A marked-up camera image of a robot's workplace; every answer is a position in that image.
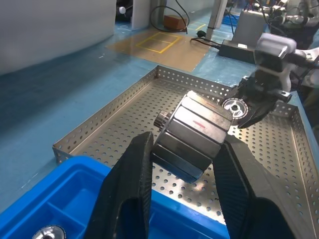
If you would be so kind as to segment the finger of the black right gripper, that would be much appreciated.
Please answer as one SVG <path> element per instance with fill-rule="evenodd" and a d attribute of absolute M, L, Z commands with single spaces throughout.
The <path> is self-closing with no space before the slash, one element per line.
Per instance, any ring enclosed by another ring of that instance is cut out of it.
<path fill-rule="evenodd" d="M 238 128 L 248 128 L 260 122 L 275 109 L 277 101 L 243 101 L 247 113 L 238 120 Z"/>
<path fill-rule="evenodd" d="M 247 99 L 249 96 L 249 77 L 243 77 L 237 86 L 235 97 L 239 99 Z"/>

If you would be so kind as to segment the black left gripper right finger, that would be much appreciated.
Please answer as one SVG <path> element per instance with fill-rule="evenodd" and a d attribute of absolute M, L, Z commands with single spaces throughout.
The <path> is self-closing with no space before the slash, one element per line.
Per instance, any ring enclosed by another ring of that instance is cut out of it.
<path fill-rule="evenodd" d="M 225 141 L 213 170 L 230 239 L 296 239 L 288 197 L 245 143 Z"/>

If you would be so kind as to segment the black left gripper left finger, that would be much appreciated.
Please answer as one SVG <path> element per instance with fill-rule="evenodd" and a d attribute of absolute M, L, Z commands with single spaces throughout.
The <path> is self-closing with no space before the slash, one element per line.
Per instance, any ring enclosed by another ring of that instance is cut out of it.
<path fill-rule="evenodd" d="M 86 239 L 148 239 L 154 136 L 134 137 L 102 182 Z"/>

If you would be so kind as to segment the blue compartment tray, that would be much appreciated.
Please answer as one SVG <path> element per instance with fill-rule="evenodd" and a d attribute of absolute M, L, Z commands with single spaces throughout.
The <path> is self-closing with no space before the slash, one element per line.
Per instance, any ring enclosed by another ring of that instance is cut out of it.
<path fill-rule="evenodd" d="M 0 239 L 32 239 L 58 225 L 67 239 L 83 239 L 101 184 L 110 168 L 77 156 L 54 169 L 0 214 Z M 229 239 L 225 225 L 152 192 L 149 239 Z"/>

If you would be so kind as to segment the perforated steel tray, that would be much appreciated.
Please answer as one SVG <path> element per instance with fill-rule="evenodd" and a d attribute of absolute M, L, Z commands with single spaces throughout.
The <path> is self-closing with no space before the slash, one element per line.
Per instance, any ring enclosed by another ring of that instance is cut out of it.
<path fill-rule="evenodd" d="M 172 111 L 187 91 L 221 102 L 231 88 L 203 78 L 157 66 L 53 145 L 57 161 L 86 155 L 113 166 L 136 135 L 152 131 L 161 110 Z M 261 122 L 229 133 L 246 143 L 254 157 L 277 178 L 300 218 L 319 239 L 319 148 L 311 141 L 306 120 L 291 103 L 277 102 Z M 194 184 L 186 184 L 159 166 L 153 167 L 154 195 L 224 223 L 212 168 Z"/>

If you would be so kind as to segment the black power adapter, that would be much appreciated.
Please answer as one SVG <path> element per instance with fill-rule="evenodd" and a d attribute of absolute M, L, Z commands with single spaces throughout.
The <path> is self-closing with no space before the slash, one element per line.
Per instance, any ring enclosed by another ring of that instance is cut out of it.
<path fill-rule="evenodd" d="M 231 59 L 255 64 L 254 48 L 245 44 L 235 43 L 231 40 L 223 40 L 218 55 Z"/>

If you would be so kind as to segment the grey metal box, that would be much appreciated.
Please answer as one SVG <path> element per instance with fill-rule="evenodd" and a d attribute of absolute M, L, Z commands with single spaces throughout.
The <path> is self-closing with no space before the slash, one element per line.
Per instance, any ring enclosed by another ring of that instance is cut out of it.
<path fill-rule="evenodd" d="M 264 32 L 263 14 L 257 11 L 243 10 L 239 15 L 232 41 L 236 44 L 255 48 L 257 41 Z"/>

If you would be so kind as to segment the blue crate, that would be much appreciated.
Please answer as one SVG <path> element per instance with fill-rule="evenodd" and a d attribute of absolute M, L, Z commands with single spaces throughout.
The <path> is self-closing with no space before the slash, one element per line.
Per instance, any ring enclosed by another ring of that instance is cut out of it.
<path fill-rule="evenodd" d="M 239 16 L 238 15 L 225 15 L 223 17 L 223 20 L 222 20 L 222 24 L 225 24 L 225 25 L 230 25 L 230 26 L 236 26 L 237 25 L 237 22 L 239 20 Z"/>

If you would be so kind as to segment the silver background robot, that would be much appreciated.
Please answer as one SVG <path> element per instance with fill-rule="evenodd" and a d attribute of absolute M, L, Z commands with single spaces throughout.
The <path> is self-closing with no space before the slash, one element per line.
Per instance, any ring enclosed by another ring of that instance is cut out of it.
<path fill-rule="evenodd" d="M 262 14 L 270 31 L 280 35 L 319 23 L 319 0 L 249 0 L 249 6 Z"/>

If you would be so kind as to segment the brown mat with yellow tape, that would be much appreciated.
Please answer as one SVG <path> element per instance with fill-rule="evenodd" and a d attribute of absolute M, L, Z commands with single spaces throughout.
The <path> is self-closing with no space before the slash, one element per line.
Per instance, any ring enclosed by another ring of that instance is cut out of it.
<path fill-rule="evenodd" d="M 193 71 L 210 49 L 186 35 L 150 30 L 106 48 L 187 72 Z"/>

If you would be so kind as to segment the brown cardboard box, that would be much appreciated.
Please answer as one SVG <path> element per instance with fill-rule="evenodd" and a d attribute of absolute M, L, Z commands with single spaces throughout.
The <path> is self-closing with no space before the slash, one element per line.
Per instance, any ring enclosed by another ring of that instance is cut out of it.
<path fill-rule="evenodd" d="M 173 32 L 186 32 L 187 19 L 177 15 L 165 15 L 163 18 L 163 26 L 165 29 Z"/>

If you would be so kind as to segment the small white board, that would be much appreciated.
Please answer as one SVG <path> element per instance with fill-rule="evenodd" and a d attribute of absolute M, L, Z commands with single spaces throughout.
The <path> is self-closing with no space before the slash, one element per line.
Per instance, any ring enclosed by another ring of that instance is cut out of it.
<path fill-rule="evenodd" d="M 162 24 L 164 8 L 167 0 L 133 0 L 133 15 L 131 18 L 132 29 L 143 29 L 151 25 Z"/>

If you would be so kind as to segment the large white foam board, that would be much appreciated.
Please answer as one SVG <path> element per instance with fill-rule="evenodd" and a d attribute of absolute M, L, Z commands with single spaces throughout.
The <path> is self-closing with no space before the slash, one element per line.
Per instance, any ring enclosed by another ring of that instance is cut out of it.
<path fill-rule="evenodd" d="M 115 15 L 116 0 L 0 0 L 0 75 L 105 40 Z"/>

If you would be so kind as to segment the grey metal post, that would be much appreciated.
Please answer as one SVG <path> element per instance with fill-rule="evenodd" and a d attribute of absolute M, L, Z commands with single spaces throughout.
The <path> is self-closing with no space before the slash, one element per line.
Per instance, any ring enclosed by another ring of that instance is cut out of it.
<path fill-rule="evenodd" d="M 205 39 L 210 40 L 215 29 L 220 28 L 224 18 L 228 0 L 214 0 L 210 20 L 207 26 Z"/>

